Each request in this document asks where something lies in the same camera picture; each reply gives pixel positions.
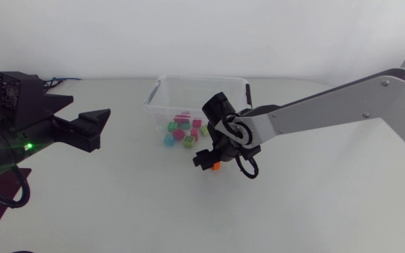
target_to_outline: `green led light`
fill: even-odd
[[[28,151],[30,149],[32,149],[34,147],[34,145],[32,145],[32,143],[28,143],[25,145],[25,150]]]

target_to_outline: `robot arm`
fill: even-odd
[[[202,108],[209,119],[212,151],[203,150],[195,166],[236,159],[248,177],[258,174],[253,156],[260,144],[282,134],[380,117],[405,141],[405,70],[387,70],[287,105],[265,105],[235,113],[223,93]],[[255,168],[247,173],[239,157]]]

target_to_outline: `green cube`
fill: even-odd
[[[168,124],[168,132],[173,132],[174,130],[176,130],[179,127],[179,124],[177,122],[170,122]]]
[[[190,128],[191,128],[190,122],[183,122],[183,123],[181,123],[181,128],[182,128],[183,130],[190,129]]]
[[[187,148],[191,148],[193,147],[193,145],[195,145],[195,137],[186,136],[184,139],[184,146],[186,146]]]
[[[207,125],[201,126],[200,131],[201,131],[201,134],[203,136],[208,136],[209,135],[209,129],[207,129]]]

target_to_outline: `teal cube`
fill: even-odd
[[[188,130],[190,128],[191,128],[190,122],[182,122],[181,123],[181,129]]]
[[[201,131],[201,134],[203,136],[208,136],[209,135],[209,129],[207,129],[207,125],[201,126],[200,131]]]
[[[163,140],[163,143],[169,147],[174,146],[174,137],[172,134],[167,134],[165,136],[165,139]]]
[[[195,137],[186,136],[184,138],[184,146],[186,146],[187,148],[191,148],[191,147],[193,147],[193,145],[195,145]]]
[[[179,123],[178,122],[170,122],[168,124],[168,132],[173,132],[174,130],[176,130],[179,127]]]

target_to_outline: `black mount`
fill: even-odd
[[[91,152],[101,146],[100,135],[110,110],[83,112],[71,122],[54,116],[73,102],[72,96],[45,94],[36,75],[0,72],[0,174],[12,169],[22,186],[18,201],[0,193],[0,203],[21,207],[29,200],[29,186],[17,163],[55,142]]]

